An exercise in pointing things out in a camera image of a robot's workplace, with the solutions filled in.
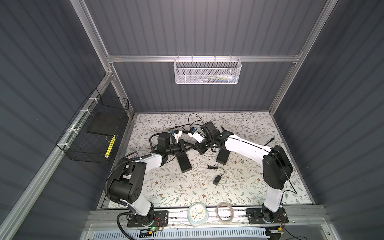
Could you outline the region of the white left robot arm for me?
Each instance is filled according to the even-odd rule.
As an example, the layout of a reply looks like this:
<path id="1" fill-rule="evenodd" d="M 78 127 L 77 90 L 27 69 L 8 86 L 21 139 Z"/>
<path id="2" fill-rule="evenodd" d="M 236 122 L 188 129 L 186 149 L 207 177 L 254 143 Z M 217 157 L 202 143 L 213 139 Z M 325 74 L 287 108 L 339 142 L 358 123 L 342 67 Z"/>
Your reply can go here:
<path id="1" fill-rule="evenodd" d="M 149 138 L 151 152 L 143 157 L 124 156 L 107 177 L 104 192 L 117 204 L 128 207 L 139 224 L 150 225 L 155 220 L 154 205 L 142 195 L 147 172 L 168 162 L 169 155 L 185 157 L 193 144 L 176 139 L 167 132 L 153 134 Z"/>

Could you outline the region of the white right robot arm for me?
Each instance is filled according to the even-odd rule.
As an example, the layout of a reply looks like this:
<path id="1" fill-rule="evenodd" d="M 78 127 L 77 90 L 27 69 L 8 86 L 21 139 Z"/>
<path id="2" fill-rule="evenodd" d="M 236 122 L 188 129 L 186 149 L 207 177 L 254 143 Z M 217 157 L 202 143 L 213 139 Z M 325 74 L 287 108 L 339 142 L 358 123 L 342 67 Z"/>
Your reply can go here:
<path id="1" fill-rule="evenodd" d="M 212 122 L 202 125 L 201 129 L 203 135 L 195 127 L 188 131 L 188 135 L 197 141 L 194 149 L 201 155 L 209 148 L 219 148 L 220 152 L 238 153 L 262 167 L 263 178 L 268 187 L 261 213 L 267 223 L 275 221 L 282 209 L 283 189 L 293 172 L 285 150 L 278 145 L 268 147 L 247 141 L 230 131 L 220 132 Z"/>

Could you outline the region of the black foam pad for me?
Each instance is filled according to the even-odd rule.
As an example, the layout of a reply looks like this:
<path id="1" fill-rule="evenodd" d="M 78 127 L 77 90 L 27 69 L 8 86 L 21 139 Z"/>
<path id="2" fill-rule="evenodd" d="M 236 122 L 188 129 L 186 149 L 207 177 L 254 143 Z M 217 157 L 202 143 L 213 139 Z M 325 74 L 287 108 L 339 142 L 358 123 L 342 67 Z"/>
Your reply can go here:
<path id="1" fill-rule="evenodd" d="M 87 133 L 112 137 L 120 121 L 120 115 L 98 113 L 87 128 Z"/>

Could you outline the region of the white analog clock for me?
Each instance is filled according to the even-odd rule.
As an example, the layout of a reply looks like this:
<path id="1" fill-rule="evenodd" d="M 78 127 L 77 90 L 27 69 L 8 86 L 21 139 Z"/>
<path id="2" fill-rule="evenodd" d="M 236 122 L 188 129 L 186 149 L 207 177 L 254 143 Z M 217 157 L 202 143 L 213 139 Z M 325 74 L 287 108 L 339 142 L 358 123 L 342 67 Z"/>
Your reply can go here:
<path id="1" fill-rule="evenodd" d="M 194 203 L 187 210 L 187 218 L 191 226 L 198 227 L 208 220 L 208 209 L 201 202 Z"/>

